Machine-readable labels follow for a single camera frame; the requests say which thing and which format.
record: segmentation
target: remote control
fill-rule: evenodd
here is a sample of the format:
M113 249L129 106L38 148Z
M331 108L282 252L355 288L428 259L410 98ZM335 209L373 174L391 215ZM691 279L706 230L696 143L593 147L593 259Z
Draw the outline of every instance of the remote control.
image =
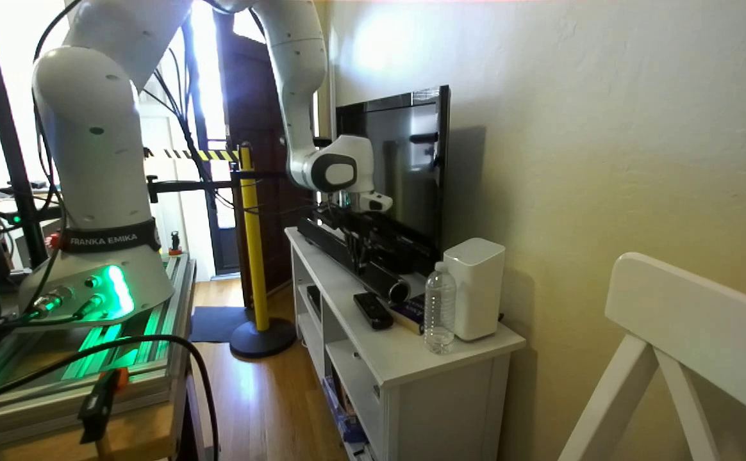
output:
M385 331L391 325L391 312L370 293L353 295L353 304L364 312L370 331Z

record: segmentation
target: white device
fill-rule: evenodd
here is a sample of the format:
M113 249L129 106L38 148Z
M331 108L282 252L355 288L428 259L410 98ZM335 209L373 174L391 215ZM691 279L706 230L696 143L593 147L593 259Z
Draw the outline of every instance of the white device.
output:
M492 336L499 322L504 249L468 238L445 249L442 263L456 281L452 336L460 341Z
M32 98L58 168L67 224L63 249L50 275L44 266L24 279L18 302L94 304L91 279L113 275L115 312L133 316L172 295L155 252L155 229L144 179L136 92L144 90L187 17L192 0L82 0L63 43L35 61ZM318 193L349 193L359 204L385 204L370 186L370 143L340 136L314 148L309 98L326 75L323 30L309 0L219 0L219 7L250 7L267 34L277 79L290 177Z

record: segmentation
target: yellow pole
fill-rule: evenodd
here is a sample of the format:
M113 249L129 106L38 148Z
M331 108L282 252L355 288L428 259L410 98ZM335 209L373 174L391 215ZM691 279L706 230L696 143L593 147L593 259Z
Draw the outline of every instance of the yellow pole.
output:
M254 171L249 147L240 147L237 156L240 171ZM269 331L269 316L267 316L264 243L256 179L240 179L240 203L242 203L240 215L246 230L249 279L254 296L254 327L262 334Z

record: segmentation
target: wooden floor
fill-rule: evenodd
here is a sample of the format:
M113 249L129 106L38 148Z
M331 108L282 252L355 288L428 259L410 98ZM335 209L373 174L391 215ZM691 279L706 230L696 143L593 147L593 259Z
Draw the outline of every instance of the wooden floor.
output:
M240 281L197 281L195 304L240 307ZM269 295L269 317L291 320L291 295ZM199 344L213 378L223 461L342 461L346 451L306 352L235 359L227 344Z

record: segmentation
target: black monitor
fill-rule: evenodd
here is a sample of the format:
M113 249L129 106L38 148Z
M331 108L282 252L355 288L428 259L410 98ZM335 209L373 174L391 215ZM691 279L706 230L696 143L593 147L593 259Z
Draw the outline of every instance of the black monitor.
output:
M370 142L373 189L391 198L386 215L429 238L442 238L442 163L449 139L445 84L335 108L335 134Z

